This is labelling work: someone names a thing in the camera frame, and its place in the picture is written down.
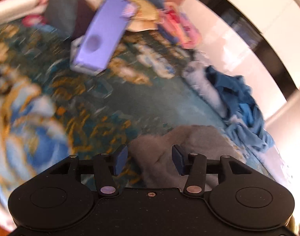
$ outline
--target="teal patterned fabric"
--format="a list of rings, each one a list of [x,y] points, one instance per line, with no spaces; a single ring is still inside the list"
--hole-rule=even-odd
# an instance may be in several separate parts
[[[160,54],[174,67],[175,76],[161,78],[151,67],[141,64],[135,44],[147,45]],[[2,46],[6,49],[0,63],[27,76],[56,106],[53,117],[63,125],[72,146],[72,150],[61,152],[58,159],[70,153],[77,153],[80,159],[90,159],[98,153],[111,153],[140,134],[165,134],[181,124],[224,127],[221,118],[180,77],[181,70],[190,61],[187,52],[171,46],[157,31],[126,33],[109,68],[95,77],[69,69],[70,42],[55,29],[25,28],[19,21],[2,25]],[[40,165],[44,165],[42,170],[46,168],[50,152],[50,145],[46,142],[43,145],[37,164],[32,162],[34,153],[25,153],[30,157],[28,164],[37,173]],[[243,152],[248,165],[267,175],[252,154]],[[5,157],[12,169],[12,156]],[[82,180],[94,189],[91,176]],[[121,188],[143,186],[140,170],[130,157],[115,180]],[[8,194],[2,189],[12,187],[0,183],[0,199],[5,205]]]

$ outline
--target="screw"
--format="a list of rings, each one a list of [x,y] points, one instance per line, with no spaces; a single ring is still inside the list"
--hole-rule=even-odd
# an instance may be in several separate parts
[[[198,194],[202,191],[202,189],[201,189],[201,187],[199,187],[197,185],[191,185],[186,188],[186,191],[188,191],[191,194]]]
[[[113,186],[103,186],[100,191],[104,194],[113,194],[116,192],[116,189]]]
[[[147,195],[148,195],[149,197],[154,197],[154,196],[156,195],[156,193],[154,193],[154,192],[149,192],[149,193],[147,193]]]

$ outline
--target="purple rectangular object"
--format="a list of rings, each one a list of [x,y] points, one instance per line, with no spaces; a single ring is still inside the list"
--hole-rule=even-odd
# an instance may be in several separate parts
[[[123,16],[129,3],[127,0],[105,0],[85,33],[74,65],[96,74],[106,69],[130,21]]]

